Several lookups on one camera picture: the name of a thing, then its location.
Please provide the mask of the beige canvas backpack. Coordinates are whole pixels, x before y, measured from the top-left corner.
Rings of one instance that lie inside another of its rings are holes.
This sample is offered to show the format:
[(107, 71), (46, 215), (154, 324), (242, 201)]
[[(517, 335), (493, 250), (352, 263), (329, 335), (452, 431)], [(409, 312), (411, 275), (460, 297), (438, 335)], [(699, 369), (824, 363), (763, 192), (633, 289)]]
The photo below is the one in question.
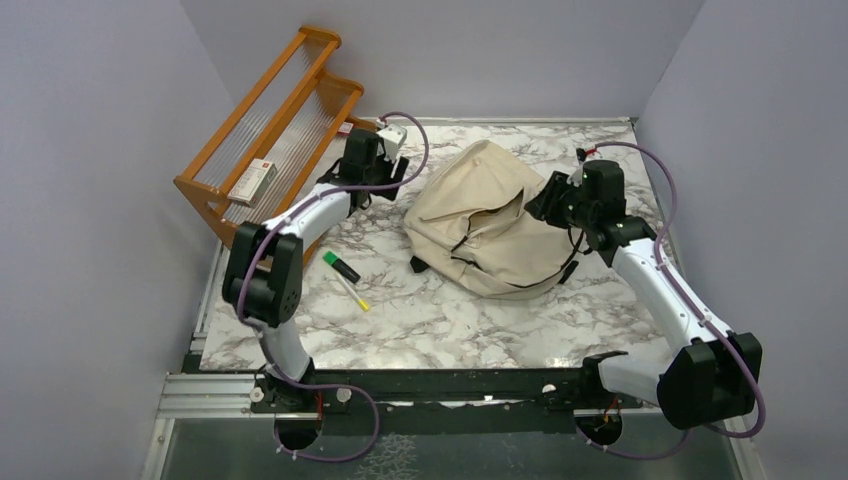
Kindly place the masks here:
[(575, 242), (525, 209), (545, 183), (489, 140), (468, 146), (428, 177), (403, 218), (412, 271), (500, 300), (533, 299), (563, 284), (579, 265)]

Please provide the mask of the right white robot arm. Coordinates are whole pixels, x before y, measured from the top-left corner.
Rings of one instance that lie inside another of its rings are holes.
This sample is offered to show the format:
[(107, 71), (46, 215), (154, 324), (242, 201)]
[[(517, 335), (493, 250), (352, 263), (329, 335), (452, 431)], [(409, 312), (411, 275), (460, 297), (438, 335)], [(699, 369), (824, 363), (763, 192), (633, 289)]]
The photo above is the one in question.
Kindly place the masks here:
[(637, 398), (659, 407), (679, 430), (761, 411), (760, 342), (706, 307), (648, 222), (628, 214), (624, 187), (616, 162), (589, 160), (572, 175), (554, 172), (525, 207), (549, 226), (580, 230), (646, 307), (673, 354), (667, 364), (625, 352), (589, 357), (576, 383), (579, 398), (592, 407), (616, 393)]

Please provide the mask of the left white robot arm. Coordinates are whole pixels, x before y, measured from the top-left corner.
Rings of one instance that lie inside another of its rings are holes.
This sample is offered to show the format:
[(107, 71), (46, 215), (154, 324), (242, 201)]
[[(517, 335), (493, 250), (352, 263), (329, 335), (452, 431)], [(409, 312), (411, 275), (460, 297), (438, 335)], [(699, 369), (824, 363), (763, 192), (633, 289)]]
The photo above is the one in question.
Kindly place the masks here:
[(266, 361), (266, 400), (279, 400), (294, 411), (313, 401), (309, 377), (314, 363), (292, 319), (301, 299), (305, 250), (367, 208), (372, 195), (396, 198), (409, 165), (398, 153), (405, 140), (405, 129), (396, 125), (353, 129), (342, 156), (307, 197), (267, 221), (238, 226), (222, 297), (259, 342)]

